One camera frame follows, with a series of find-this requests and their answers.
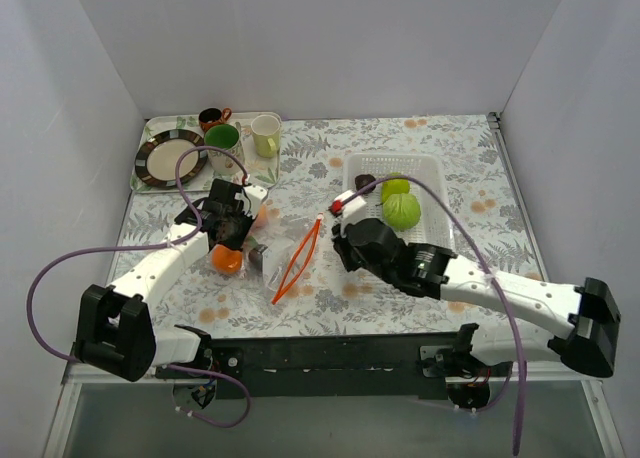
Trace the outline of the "clear zip top bag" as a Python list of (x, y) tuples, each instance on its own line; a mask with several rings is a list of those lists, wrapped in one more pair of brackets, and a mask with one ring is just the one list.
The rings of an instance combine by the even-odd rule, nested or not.
[[(272, 305), (294, 288), (309, 267), (323, 221), (324, 214), (318, 213), (313, 219), (296, 217), (289, 225), (280, 224), (277, 217), (262, 229), (252, 225), (244, 242), (243, 273), (259, 281), (263, 294)], [(269, 260), (262, 271), (253, 268), (248, 260), (249, 250), (258, 244), (264, 244), (270, 250)]]

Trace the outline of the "fake dark purple plum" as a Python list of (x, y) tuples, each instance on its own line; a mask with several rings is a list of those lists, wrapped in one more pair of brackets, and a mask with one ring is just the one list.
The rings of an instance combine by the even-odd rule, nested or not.
[(356, 191), (360, 194), (370, 194), (376, 188), (376, 178), (371, 174), (360, 174), (354, 178)]

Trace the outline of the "fake green cabbage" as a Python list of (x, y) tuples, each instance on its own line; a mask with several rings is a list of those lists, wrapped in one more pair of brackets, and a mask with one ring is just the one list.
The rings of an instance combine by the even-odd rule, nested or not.
[(411, 193), (390, 195), (382, 206), (385, 222), (396, 231), (415, 227), (421, 219), (418, 199)]

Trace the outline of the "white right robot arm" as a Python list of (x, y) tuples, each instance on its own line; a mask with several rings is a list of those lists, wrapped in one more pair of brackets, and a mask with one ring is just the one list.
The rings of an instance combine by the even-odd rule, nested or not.
[(595, 378), (614, 374), (621, 314), (609, 286), (581, 285), (490, 273), (454, 251), (407, 243), (382, 221), (336, 224), (332, 243), (348, 272), (365, 269), (412, 297), (461, 302), (513, 318), (505, 330), (466, 329), (452, 351), (454, 367), (475, 375), (508, 361), (559, 361)]

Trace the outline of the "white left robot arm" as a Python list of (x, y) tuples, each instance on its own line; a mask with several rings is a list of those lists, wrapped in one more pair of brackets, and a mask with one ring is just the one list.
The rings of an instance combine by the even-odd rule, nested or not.
[(193, 378), (213, 364), (205, 332), (189, 326), (156, 331), (152, 312), (176, 281), (212, 249), (240, 251), (268, 190), (222, 179), (213, 181), (200, 207), (186, 207), (165, 241), (106, 287), (92, 285), (81, 297), (73, 356), (130, 382), (152, 367), (178, 364)]

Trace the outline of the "fake green lime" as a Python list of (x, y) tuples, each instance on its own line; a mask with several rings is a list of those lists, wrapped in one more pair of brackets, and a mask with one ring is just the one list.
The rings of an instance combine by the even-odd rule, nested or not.
[(396, 194), (407, 194), (410, 192), (410, 183), (401, 178), (400, 173), (389, 174), (390, 180), (382, 183), (380, 200), (384, 204), (391, 196)]

